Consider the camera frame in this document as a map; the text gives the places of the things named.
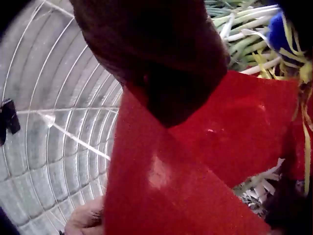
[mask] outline wire grate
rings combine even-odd
[[[21,124],[0,151],[0,205],[22,234],[59,234],[78,205],[105,193],[108,160],[90,149],[110,156],[122,89],[87,47],[67,0],[28,5],[0,54],[0,94],[14,100]]]

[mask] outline red felt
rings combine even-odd
[[[124,90],[106,191],[105,234],[267,234],[269,227],[202,159]]]
[[[276,166],[296,108],[297,83],[229,71],[171,133],[229,187]]]

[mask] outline blue fabric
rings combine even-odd
[[[283,23],[283,18],[282,18],[283,12],[277,13],[273,18],[271,19],[269,23],[269,32],[267,33],[266,37],[269,40],[270,45],[272,48],[279,53],[279,50],[281,48],[284,48],[286,51],[292,53],[286,36],[285,36],[285,30],[284,30],[284,23]],[[297,48],[295,41],[293,40],[292,42],[293,48]],[[282,58],[284,61],[293,63],[295,65],[303,65],[303,63],[300,63],[296,60],[290,59],[286,56],[282,55]]]

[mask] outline skin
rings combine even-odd
[[[76,208],[65,225],[65,235],[103,235],[103,199],[101,196]]]

